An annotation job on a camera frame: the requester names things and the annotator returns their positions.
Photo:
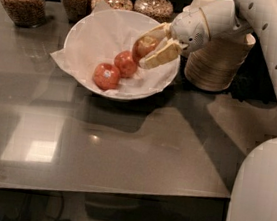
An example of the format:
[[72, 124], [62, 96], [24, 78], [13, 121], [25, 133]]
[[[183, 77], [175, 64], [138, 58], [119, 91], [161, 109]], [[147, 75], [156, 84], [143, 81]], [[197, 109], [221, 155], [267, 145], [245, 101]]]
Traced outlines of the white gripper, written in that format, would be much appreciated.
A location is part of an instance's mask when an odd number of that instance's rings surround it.
[[240, 19], [236, 10], [234, 0], [214, 0], [200, 7], [190, 7], [177, 15], [171, 25], [164, 22], [155, 26], [138, 37], [151, 36], [159, 40], [158, 46], [141, 58], [139, 65], [150, 70], [177, 59], [182, 51], [199, 50], [213, 39], [234, 39], [250, 33], [250, 24]]

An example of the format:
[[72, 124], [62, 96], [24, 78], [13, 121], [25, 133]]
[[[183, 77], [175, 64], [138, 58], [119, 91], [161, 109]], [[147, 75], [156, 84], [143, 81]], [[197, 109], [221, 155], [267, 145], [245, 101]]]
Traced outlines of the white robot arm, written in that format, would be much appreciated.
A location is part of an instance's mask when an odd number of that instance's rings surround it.
[[[255, 45], [231, 83], [233, 99], [229, 105], [236, 112], [229, 115], [224, 114], [221, 108], [216, 109], [221, 121], [236, 127], [235, 133], [239, 137], [254, 141], [251, 145], [246, 144], [239, 150], [214, 122], [206, 111], [214, 98], [212, 94], [198, 93], [195, 99], [180, 103], [178, 107], [187, 114], [187, 119], [218, 167], [227, 188], [235, 186], [239, 167], [248, 153], [262, 142], [277, 138], [277, 114], [271, 116], [268, 111], [276, 107], [275, 93], [262, 53], [261, 47]], [[140, 206], [121, 212], [119, 221], [228, 221], [228, 199], [150, 195], [138, 195], [136, 198]]]

